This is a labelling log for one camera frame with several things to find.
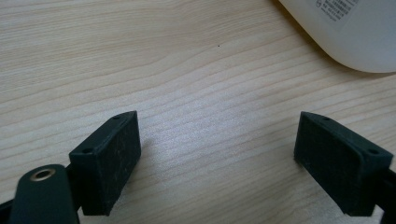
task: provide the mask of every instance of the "wooden table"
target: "wooden table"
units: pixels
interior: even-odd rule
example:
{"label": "wooden table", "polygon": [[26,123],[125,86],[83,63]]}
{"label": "wooden table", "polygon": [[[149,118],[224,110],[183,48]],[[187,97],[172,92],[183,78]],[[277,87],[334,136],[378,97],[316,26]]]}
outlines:
{"label": "wooden table", "polygon": [[378,223],[343,215],[293,147],[309,111],[396,153],[393,75],[335,62],[276,0],[2,1],[0,202],[137,110],[142,158],[82,223]]}

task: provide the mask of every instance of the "screw hole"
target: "screw hole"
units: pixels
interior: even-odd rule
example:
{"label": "screw hole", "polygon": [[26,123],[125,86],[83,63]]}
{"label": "screw hole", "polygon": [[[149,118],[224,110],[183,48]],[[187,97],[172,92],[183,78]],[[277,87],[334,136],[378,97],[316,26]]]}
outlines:
{"label": "screw hole", "polygon": [[51,176],[55,175],[55,170],[54,169],[44,169],[35,172],[31,177],[30,180],[32,181],[42,181],[45,179],[50,178]]}
{"label": "screw hole", "polygon": [[89,153],[92,153],[92,152],[93,152],[93,148],[91,148],[91,147],[87,147],[87,148],[82,149],[82,153],[85,153],[85,154],[89,154]]}
{"label": "screw hole", "polygon": [[371,154],[374,154],[374,155],[377,155],[377,154],[379,153],[377,150],[372,149],[372,148],[370,148],[368,151],[369,151]]}

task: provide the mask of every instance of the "wooden surface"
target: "wooden surface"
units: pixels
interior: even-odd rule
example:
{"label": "wooden surface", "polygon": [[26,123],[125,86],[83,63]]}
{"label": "wooden surface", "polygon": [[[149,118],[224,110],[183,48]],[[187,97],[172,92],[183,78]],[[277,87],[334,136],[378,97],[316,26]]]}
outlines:
{"label": "wooden surface", "polygon": [[137,110],[142,158],[82,223],[378,223],[344,216],[293,147],[309,111],[396,153],[393,75],[335,62],[276,0],[1,1],[0,201]]}

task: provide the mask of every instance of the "white bottle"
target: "white bottle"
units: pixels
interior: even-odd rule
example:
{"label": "white bottle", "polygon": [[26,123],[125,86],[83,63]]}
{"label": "white bottle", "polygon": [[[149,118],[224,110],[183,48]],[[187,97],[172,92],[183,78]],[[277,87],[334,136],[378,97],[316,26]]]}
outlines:
{"label": "white bottle", "polygon": [[279,0],[336,61],[396,71],[396,0]]}

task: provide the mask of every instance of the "product label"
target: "product label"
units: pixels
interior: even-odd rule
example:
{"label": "product label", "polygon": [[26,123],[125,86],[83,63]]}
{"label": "product label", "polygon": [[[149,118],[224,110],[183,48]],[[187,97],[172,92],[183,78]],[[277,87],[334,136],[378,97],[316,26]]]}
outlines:
{"label": "product label", "polygon": [[360,0],[307,0],[318,14],[336,30],[348,21]]}

